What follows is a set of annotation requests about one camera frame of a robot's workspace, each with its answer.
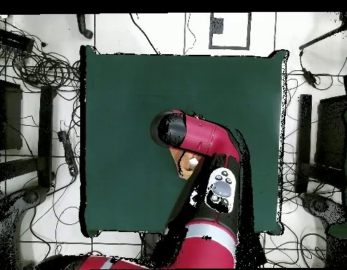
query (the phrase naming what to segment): cable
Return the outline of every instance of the cable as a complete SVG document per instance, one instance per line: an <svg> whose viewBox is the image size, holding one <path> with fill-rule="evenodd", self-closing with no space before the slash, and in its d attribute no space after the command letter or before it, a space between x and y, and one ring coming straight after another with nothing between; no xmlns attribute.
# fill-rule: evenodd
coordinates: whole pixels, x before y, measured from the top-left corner
<svg viewBox="0 0 347 270"><path fill-rule="evenodd" d="M342 71L342 70L343 70L343 68L345 67L346 62L347 62L347 55L346 55L345 62L343 63L343 65L342 65L341 69L339 70L339 74L338 74L338 77L337 77L338 81L339 81L339 82L340 82L342 85L344 85L344 83L343 83L343 82L341 82L341 81L339 80L339 75L341 74L341 71Z"/></svg>
<svg viewBox="0 0 347 270"><path fill-rule="evenodd" d="M305 263L305 265L308 267L308 268L310 268L309 267L309 265L308 265L308 263L307 263L307 261L306 261L306 258L307 258L307 256L304 254L304 252L303 252L303 240L306 238L306 237L308 237L308 236L317 236L317 237L320 237L321 239L323 239L324 241L326 241L326 238L324 238L322 235L320 235L320 234L317 234L317 233L307 233L306 235L304 235L302 238L301 238L301 241L300 241L300 251L301 251L301 256L302 256L302 259L303 259L303 262ZM313 252L311 252L310 250L308 251L309 253L310 253L310 256L311 256L311 258L310 259L312 259L312 256L315 256L315 257L317 257L319 260L321 260L321 261L323 261L323 262L325 262L325 256L323 255L323 253L322 253L322 250L319 248L319 247L315 247L315 252L317 253L317 252L320 252L321 254L322 254L322 256L319 256L318 254L316 255L316 254L313 254Z"/></svg>
<svg viewBox="0 0 347 270"><path fill-rule="evenodd" d="M33 226L33 225L32 225L32 222L34 221L35 216L36 216L36 206L34 207L34 216L33 216L33 217L32 217L32 219L31 219L29 229L30 229L30 231L31 231L32 235L34 235L34 236L35 236L37 239L39 239L39 240L40 240L40 241L42 241L43 243L47 244L47 246L48 246L48 252L47 252L46 256L44 257L44 259L46 259L46 258L48 257L48 254L49 254L49 253L50 253L50 251L51 251L51 245L50 245L50 243L48 243L48 242L47 242L47 241L45 241L44 239L42 239L42 238L38 237L38 235L37 235L37 234L35 234L34 230L32 230L32 226Z"/></svg>
<svg viewBox="0 0 347 270"><path fill-rule="evenodd" d="M60 213L60 216L59 217L57 217L56 216L56 214L55 214L55 216L56 216L56 218L58 219L58 221L56 222L56 228L55 228L55 255L59 255L60 253L61 253L61 250L62 250L62 245L61 244L59 244L58 245L58 223L59 222L61 222L61 223L63 223L61 220L60 220L60 218L62 217L62 215L64 214L64 212L66 211L66 210L69 210L70 208L76 208L76 209L78 209L79 210L79 208L77 208L77 207L75 207L75 206L69 206L69 207L67 207L67 208L65 208L61 213ZM67 226L72 226L72 225L74 225L74 224L77 224L79 221L76 221L75 223L73 223L73 224L66 224L66 223L63 223L63 224L65 224L65 225L67 225Z"/></svg>
<svg viewBox="0 0 347 270"><path fill-rule="evenodd" d="M191 18L191 13L190 13L190 15L188 15L188 25L190 24L190 18ZM195 46L195 43L196 43L196 36L192 33L190 27L188 27L188 31L190 31L190 33L193 35L193 37L195 38L195 41L193 42L192 46L191 46L190 48L188 48L188 49L185 51L184 55L186 55L186 53L187 53L190 49L193 49L193 47Z"/></svg>
<svg viewBox="0 0 347 270"><path fill-rule="evenodd" d="M135 22L135 20L133 19L132 17L132 13L129 14L130 15L130 18L132 20L132 22L135 24L135 26L143 33L143 35L145 35L146 39L148 40L149 44L151 45L151 47L154 49L155 53L157 55L160 55L160 52L158 52L155 47L153 46L153 44L151 43L151 41L149 40L148 36L146 35L146 33L144 33L144 31L140 28L139 25L137 25L137 23Z"/></svg>
<svg viewBox="0 0 347 270"><path fill-rule="evenodd" d="M307 81L307 83L309 83L313 88L320 90L320 91L325 91L328 90L329 88L331 88L331 86L334 83L334 79L333 76L329 75L329 74L318 74L318 75L314 75L312 72L308 71L307 69L305 69L302 65L302 55L303 55L303 50L301 50L300 54L299 54L299 58L300 58L300 65L302 68L302 72L303 72L303 77L305 78L305 80ZM320 85L321 79L320 76L326 76L326 77L331 77L331 84L324 89L321 88L317 88L317 85Z"/></svg>

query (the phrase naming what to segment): floor tile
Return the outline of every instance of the floor tile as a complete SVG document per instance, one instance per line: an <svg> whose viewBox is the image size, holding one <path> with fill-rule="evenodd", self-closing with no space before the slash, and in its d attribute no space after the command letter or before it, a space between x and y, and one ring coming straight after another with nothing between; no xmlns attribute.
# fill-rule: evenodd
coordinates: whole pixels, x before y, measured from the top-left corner
<svg viewBox="0 0 347 270"><path fill-rule="evenodd" d="M137 258L140 256L141 245L102 245L95 244L93 249L100 254L111 257Z"/></svg>
<svg viewBox="0 0 347 270"><path fill-rule="evenodd" d="M158 52L182 54L184 13L133 13L132 17ZM155 54L128 13L96 15L96 48L100 53Z"/></svg>

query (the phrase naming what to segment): black frame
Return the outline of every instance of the black frame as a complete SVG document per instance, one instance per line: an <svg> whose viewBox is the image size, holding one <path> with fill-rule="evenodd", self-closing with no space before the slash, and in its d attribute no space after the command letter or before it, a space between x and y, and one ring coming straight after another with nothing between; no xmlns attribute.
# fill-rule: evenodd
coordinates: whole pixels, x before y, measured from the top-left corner
<svg viewBox="0 0 347 270"><path fill-rule="evenodd" d="M249 51L249 46L251 42L251 15L252 13L248 13L249 19L247 23L247 40L246 40L246 46L213 46L212 45L212 36L214 34L214 13L211 13L210 15L210 33L209 33L209 49L210 50L243 50L243 51Z"/></svg>

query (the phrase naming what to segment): black cable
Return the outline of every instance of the black cable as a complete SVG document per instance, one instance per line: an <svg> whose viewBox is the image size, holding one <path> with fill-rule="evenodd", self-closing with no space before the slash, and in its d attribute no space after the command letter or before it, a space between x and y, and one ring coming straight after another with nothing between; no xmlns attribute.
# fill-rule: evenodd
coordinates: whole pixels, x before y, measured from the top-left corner
<svg viewBox="0 0 347 270"><path fill-rule="evenodd" d="M71 180L71 182L69 182L66 186L63 186L62 188L59 188L55 191L55 193L57 193L58 191L64 189L64 188L67 188L68 186L71 186L74 182L76 181L76 177L73 178ZM58 200L55 202L55 205L60 201L60 199L62 198L63 194L58 198ZM34 226L40 219L42 219L42 217L44 217L46 214L48 214L48 212L52 209L52 207L50 207L43 215L40 216L40 218L38 220L36 220L32 225ZM26 229L25 231L23 231L21 234L20 234L20 237L26 233L30 228Z"/></svg>
<svg viewBox="0 0 347 270"><path fill-rule="evenodd" d="M36 216L36 206L34 207L34 216L33 216L32 219L31 219L29 229L30 229L30 231L31 231L31 233L32 233L33 236L35 236L37 239L39 239L39 240L42 241L43 243L47 244L47 246L48 246L48 252L47 252L46 256L44 257L44 259L46 259L46 258L48 257L48 254L49 254L50 251L51 251L51 245L50 245L50 243L48 243L48 242L45 241L44 239L38 237L38 235L35 234L34 230L32 230L32 226L33 226L33 225L32 225L32 222L34 221L35 216Z"/></svg>
<svg viewBox="0 0 347 270"><path fill-rule="evenodd" d="M190 13L190 15L188 15L188 25L190 24L190 18L191 18L191 13ZM188 49L185 51L184 55L186 55L186 53L187 53L190 49L193 49L193 47L195 46L195 43L196 43L196 36L192 33L190 27L188 27L188 31L190 31L190 33L193 35L193 37L195 38L195 41L193 42L192 46L191 46L190 48L188 48Z"/></svg>
<svg viewBox="0 0 347 270"><path fill-rule="evenodd" d="M78 221L76 221L76 222L73 223L73 224L66 224L66 223L64 223L63 221L61 221L60 218L62 217L62 215L64 214L64 212L65 212L66 210L69 210L70 208L76 208L76 209L79 210L79 208L77 208L77 207L75 207L75 206L69 206L69 207L65 208L65 209L60 213L60 216L59 216L59 217L57 217L56 214L55 214L56 218L58 219L58 221L56 222L56 228L55 228L55 255L59 255L59 254L61 253L62 248L63 248L61 244L58 245L58 223L61 222L61 223L63 223L64 225L72 226L72 225L77 224L77 223L79 222L79 220L78 220Z"/></svg>
<svg viewBox="0 0 347 270"><path fill-rule="evenodd" d="M338 74L338 76L337 76L338 81L339 81L341 84L343 84L343 85L344 85L344 83L343 83L343 82L341 82L341 81L339 80L339 75L341 74L341 71L342 71L342 70L343 70L343 68L345 67L346 62L347 62L347 55L346 55L345 62L343 63L343 65L342 65L341 69L339 70L339 74Z"/></svg>
<svg viewBox="0 0 347 270"><path fill-rule="evenodd" d="M9 126L11 129L13 129L14 131L18 132L18 133L21 135L21 137L24 138L24 141L25 141L25 143L26 143L26 146L27 146L27 148L29 149L29 152L30 152L32 158L34 158L36 170L37 170L37 172L39 173L39 167L37 166L37 160L35 159L34 153L32 152L32 150L31 150L31 148L30 148L30 146L29 146L29 144L28 144L26 138L24 137L24 135L21 134L21 131L18 131L15 127L12 127L12 126L11 126L9 123L7 123L6 121L4 121L4 123L5 123L6 125L8 125L8 126Z"/></svg>
<svg viewBox="0 0 347 270"><path fill-rule="evenodd" d="M144 31L140 28L139 25L137 25L137 23L135 22L135 20L132 17L132 13L129 14L130 18L132 20L132 22L135 24L135 26L143 33L143 35L145 35L146 39L148 40L149 44L151 45L151 47L154 49L155 53L157 55L160 55L160 53L155 49L155 47L153 46L153 44L151 43L151 41L149 40L148 36L146 35L146 33L144 33Z"/></svg>
<svg viewBox="0 0 347 270"><path fill-rule="evenodd" d="M302 244L302 243L303 243L303 240L304 240L306 237L308 237L308 236L317 236L317 237L320 237L321 239L323 239L324 241L326 241L326 238L324 238L322 235L317 234L317 233L307 233L306 235L304 235L304 236L301 238L301 241L300 241L300 243L299 243L299 244L300 244L301 256L302 256L302 259L303 259L303 262L305 263L305 265L306 265L308 268L310 268L309 265L308 265L308 263L307 263L307 261L306 261L307 256L306 256L306 255L304 254L304 252L303 252L303 244ZM322 250L321 250L320 248L315 247L315 251L316 251L316 252L317 252L317 250L320 251L320 252L322 253ZM320 259L321 261L325 262L324 257L315 255L315 254L313 254L310 250L309 250L308 252L310 253L310 256L311 256L310 259L312 259L312 256L314 255L315 257L317 257L317 258Z"/></svg>

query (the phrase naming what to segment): button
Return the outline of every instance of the button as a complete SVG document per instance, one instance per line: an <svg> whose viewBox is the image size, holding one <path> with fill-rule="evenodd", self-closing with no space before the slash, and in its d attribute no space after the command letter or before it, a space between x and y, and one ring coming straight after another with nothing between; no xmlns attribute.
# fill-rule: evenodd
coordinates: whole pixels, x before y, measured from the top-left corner
<svg viewBox="0 0 347 270"><path fill-rule="evenodd" d="M224 181L215 182L212 191L221 197L230 197L231 195L231 187Z"/></svg>
<svg viewBox="0 0 347 270"><path fill-rule="evenodd" d="M224 206L228 206L228 199L226 199L226 198L221 198L221 202L222 202L222 204L224 205Z"/></svg>
<svg viewBox="0 0 347 270"><path fill-rule="evenodd" d="M220 200L220 198L217 195L212 195L211 196L211 201L214 203L217 203Z"/></svg>

